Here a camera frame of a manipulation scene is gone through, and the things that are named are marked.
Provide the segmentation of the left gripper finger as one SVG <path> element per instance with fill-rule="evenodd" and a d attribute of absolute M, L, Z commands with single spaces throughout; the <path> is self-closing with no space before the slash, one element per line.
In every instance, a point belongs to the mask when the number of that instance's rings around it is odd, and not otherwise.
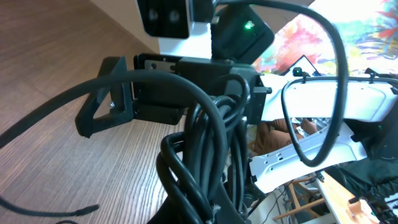
<path fill-rule="evenodd" d="M 190 198 L 176 185 L 171 186 L 169 196 L 148 224 L 173 223 L 250 223 L 243 210 L 237 211 L 224 184 L 218 184 L 215 196 L 211 199 Z"/>

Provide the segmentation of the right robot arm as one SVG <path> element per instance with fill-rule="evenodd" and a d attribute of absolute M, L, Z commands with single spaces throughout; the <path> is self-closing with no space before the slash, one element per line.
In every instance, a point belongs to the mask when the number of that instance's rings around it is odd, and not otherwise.
<path fill-rule="evenodd" d="M 236 189 L 242 190 L 247 171 L 258 178 L 257 186 L 270 192 L 285 180 L 318 171 L 341 162 L 365 158 L 365 149 L 354 142 L 344 119 L 381 121 L 392 111 L 397 97 L 387 92 L 390 78 L 349 77 L 343 41 L 335 28 L 319 13 L 303 6 L 277 1 L 260 1 L 260 6 L 297 12 L 317 21 L 330 36 L 338 62 L 335 77 L 281 77 L 251 72 L 239 73 L 240 65 L 212 60 L 214 55 L 210 25 L 194 25 L 194 35 L 187 39 L 163 37 L 159 40 L 162 57 L 174 59 L 174 68 L 141 69 L 143 84 L 155 85 L 150 102 L 132 99 L 131 84 L 117 83 L 127 74 L 122 57 L 103 60 L 100 78 L 108 84 L 93 90 L 79 111 L 75 123 L 86 138 L 99 131 L 133 119 L 175 124 L 188 114 L 181 140 L 183 159 L 176 159 L 169 149 L 161 157 L 186 189 L 206 195 L 223 190 L 220 182 L 230 149 L 235 150 Z M 263 100 L 255 99 L 255 80 L 260 88 L 271 88 Z M 329 127 L 306 140 L 294 139 L 270 159 L 247 157 L 243 117 L 260 121 L 293 117 L 330 117 Z"/>

